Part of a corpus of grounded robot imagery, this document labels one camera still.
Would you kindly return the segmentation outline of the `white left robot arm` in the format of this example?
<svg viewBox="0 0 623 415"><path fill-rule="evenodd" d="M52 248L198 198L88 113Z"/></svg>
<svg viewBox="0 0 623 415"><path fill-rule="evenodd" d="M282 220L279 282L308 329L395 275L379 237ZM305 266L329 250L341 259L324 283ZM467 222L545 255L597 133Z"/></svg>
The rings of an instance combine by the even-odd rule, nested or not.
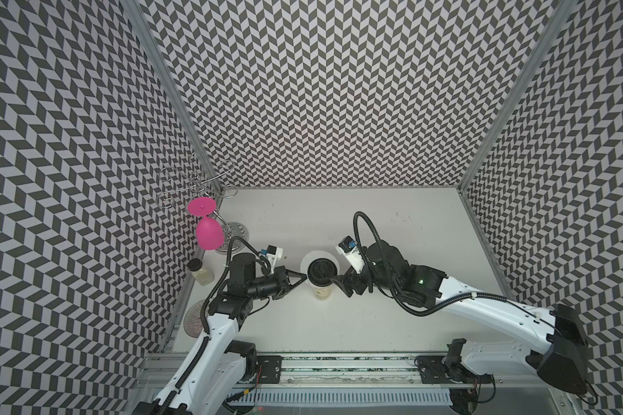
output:
<svg viewBox="0 0 623 415"><path fill-rule="evenodd" d="M252 343L236 340L253 311L254 301L282 299L307 276L274 266L265 251L242 237L247 252L227 254L223 274L199 311L202 333L171 380L151 402L140 402L134 414L215 414L242 381L257 375Z"/></svg>

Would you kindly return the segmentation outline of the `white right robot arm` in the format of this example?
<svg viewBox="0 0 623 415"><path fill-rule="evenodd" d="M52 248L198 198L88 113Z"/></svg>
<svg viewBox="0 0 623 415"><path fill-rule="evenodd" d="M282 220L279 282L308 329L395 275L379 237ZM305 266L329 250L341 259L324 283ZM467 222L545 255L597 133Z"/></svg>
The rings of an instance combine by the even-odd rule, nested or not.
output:
<svg viewBox="0 0 623 415"><path fill-rule="evenodd" d="M575 308L530 306L478 290L437 268L408 263L364 212L353 215L352 225L353 234L336 246L350 268L332 278L347 297L381 290L411 316L447 312L510 337L493 343L453 340L444 364L455 380L467 374L532 373L568 394L588 393L589 341Z"/></svg>

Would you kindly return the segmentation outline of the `printed paper milk tea cup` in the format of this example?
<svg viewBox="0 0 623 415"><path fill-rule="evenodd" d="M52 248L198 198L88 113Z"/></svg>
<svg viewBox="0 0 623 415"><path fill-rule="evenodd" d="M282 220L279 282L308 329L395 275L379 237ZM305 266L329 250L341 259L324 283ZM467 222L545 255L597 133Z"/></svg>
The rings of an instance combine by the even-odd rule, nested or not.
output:
<svg viewBox="0 0 623 415"><path fill-rule="evenodd" d="M327 300L332 293L332 285L327 285L327 286L312 285L311 288L313 289L314 297L316 297L316 299L318 300Z"/></svg>

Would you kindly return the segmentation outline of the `black plastic cup lid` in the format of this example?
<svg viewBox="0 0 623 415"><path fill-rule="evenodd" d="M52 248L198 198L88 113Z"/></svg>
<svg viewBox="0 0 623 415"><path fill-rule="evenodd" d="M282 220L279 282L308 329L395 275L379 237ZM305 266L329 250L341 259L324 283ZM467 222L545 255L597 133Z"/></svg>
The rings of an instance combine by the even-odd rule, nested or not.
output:
<svg viewBox="0 0 623 415"><path fill-rule="evenodd" d="M307 268L307 277L312 285L332 285L331 279L337 275L337 266L331 259L315 259Z"/></svg>

